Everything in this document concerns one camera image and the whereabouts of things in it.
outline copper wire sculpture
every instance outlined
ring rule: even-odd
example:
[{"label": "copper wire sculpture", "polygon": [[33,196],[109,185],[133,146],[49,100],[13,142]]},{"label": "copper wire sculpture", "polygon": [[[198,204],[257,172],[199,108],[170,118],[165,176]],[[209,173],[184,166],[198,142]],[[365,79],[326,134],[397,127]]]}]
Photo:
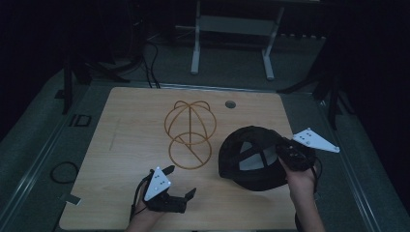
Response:
[{"label": "copper wire sculpture", "polygon": [[[209,125],[208,127],[207,125],[205,125],[203,115],[202,116],[200,115],[198,109],[199,110],[204,109],[206,110],[206,112],[209,112],[209,114],[212,115],[213,126],[212,126],[211,133],[208,133]],[[174,125],[175,122],[178,120],[178,118],[184,118],[183,116],[186,117],[187,116],[186,114],[188,114],[188,131],[177,132],[176,134],[173,135],[172,131],[176,131],[176,130],[173,130],[173,127],[175,126]],[[196,116],[196,118],[199,121],[198,122],[199,125],[192,124],[192,116]],[[197,131],[193,131],[194,126],[196,126],[197,128],[198,127],[202,128],[204,134],[201,134]],[[196,169],[196,168],[199,168],[205,165],[209,161],[212,155],[212,146],[211,146],[211,143],[209,142],[209,138],[215,133],[217,129],[217,118],[215,117],[214,113],[211,111],[211,107],[208,103],[206,103],[205,101],[195,101],[192,103],[187,103],[185,101],[176,101],[174,104],[174,108],[171,111],[169,111],[169,113],[165,117],[164,128],[165,128],[166,134],[168,134],[168,136],[172,139],[168,147],[168,154],[172,162],[175,165],[183,169]],[[185,145],[188,148],[188,150],[193,154],[193,156],[198,160],[199,164],[195,164],[192,166],[180,164],[180,162],[178,162],[172,156],[172,153],[171,153],[171,148],[174,142]],[[206,159],[202,159],[193,149],[194,146],[197,146],[204,142],[206,142],[209,147],[209,154],[206,157]]]}]

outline black controller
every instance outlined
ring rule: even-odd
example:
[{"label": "black controller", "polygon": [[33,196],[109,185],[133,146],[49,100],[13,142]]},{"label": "black controller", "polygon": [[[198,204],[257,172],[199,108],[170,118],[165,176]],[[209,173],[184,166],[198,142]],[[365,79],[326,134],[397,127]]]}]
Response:
[{"label": "black controller", "polygon": [[317,159],[314,149],[285,137],[277,144],[276,150],[278,156],[292,171],[308,170],[314,166]]},{"label": "black controller", "polygon": [[[162,172],[163,172],[163,174],[168,175],[168,174],[172,173],[174,171],[174,169],[175,169],[175,166],[171,165],[171,166],[168,166],[167,168],[165,168]],[[146,194],[146,192],[148,190],[148,187],[150,186],[153,175],[154,175],[154,170],[151,169],[150,174],[148,176],[146,176],[144,179],[142,179],[141,183],[138,185],[138,188],[136,189],[136,192],[135,192],[135,197],[134,197],[134,200],[133,200],[133,204],[132,204],[130,219],[135,214],[135,203],[136,203],[137,195],[139,193],[139,189],[141,188],[141,186],[144,182],[147,182],[147,184],[145,186],[145,190],[143,190],[143,195],[141,196],[141,197],[143,197]],[[192,189],[184,197],[171,196],[167,192],[168,192],[168,188],[165,189],[164,191],[162,191],[160,194],[154,196],[150,200],[147,200],[147,201],[144,200],[144,199],[142,199],[142,200],[145,203],[145,205],[147,206],[147,208],[151,211],[172,212],[172,213],[181,213],[181,214],[183,214],[185,212],[185,210],[187,209],[188,201],[193,199],[193,196],[195,195],[195,192],[196,192],[196,188]]]}]

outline white metal frame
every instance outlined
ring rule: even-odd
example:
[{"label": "white metal frame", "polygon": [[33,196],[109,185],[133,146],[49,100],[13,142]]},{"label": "white metal frame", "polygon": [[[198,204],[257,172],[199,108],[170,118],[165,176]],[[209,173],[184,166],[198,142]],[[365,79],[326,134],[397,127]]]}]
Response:
[{"label": "white metal frame", "polygon": [[196,1],[196,21],[195,21],[195,46],[193,48],[192,64],[190,67],[191,74],[198,74],[199,56],[200,56],[200,31],[213,31],[224,33],[238,33],[257,36],[270,37],[266,48],[262,49],[263,64],[265,66],[266,78],[273,80],[274,71],[270,54],[272,46],[277,36],[280,20],[283,16],[284,7],[279,8],[276,20],[245,19],[237,17],[224,17],[213,15],[202,15],[200,0]]}]

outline wooden table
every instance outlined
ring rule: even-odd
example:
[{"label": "wooden table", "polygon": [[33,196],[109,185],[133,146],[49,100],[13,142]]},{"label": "wooden table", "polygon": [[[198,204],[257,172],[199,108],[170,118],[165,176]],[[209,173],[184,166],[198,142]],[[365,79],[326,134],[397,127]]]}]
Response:
[{"label": "wooden table", "polygon": [[[223,140],[245,126],[273,129],[291,137],[280,96],[268,93],[137,89],[112,89],[97,125],[84,162],[73,186],[72,195],[81,198],[79,205],[67,204],[60,219],[66,230],[125,229],[136,186],[157,166],[172,163],[164,121],[177,101],[205,101],[217,118],[217,129],[209,139],[213,154],[200,168],[176,167],[168,176],[169,194],[184,196],[197,188],[184,214],[166,214],[155,230],[254,230],[293,229],[294,207],[287,186],[262,192],[241,188],[218,172],[218,153]],[[235,108],[225,106],[234,101]],[[187,118],[175,122],[183,128]],[[201,114],[207,127],[213,120]],[[195,147],[208,153],[208,147]],[[173,155],[191,153],[184,146],[173,145]]]}]

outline person's hand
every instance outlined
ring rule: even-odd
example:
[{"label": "person's hand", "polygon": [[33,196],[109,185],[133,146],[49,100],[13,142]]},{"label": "person's hand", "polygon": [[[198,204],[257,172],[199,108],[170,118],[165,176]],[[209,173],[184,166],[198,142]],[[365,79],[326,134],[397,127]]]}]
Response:
[{"label": "person's hand", "polygon": [[142,198],[146,184],[146,182],[142,184],[141,189],[139,191],[138,201],[135,205],[135,212],[132,216],[132,220],[129,226],[126,229],[127,232],[148,232],[152,229],[152,227],[154,227],[157,221],[165,214],[165,212],[150,211],[145,205]]},{"label": "person's hand", "polygon": [[281,158],[279,161],[286,171],[286,180],[292,200],[302,201],[313,198],[315,180],[311,170],[292,171]]},{"label": "person's hand", "polygon": [[303,230],[306,232],[324,232],[325,227],[314,202],[315,179],[312,171],[310,169],[292,171],[282,159],[279,158],[279,161],[286,171],[290,198],[295,205],[296,214]]}]

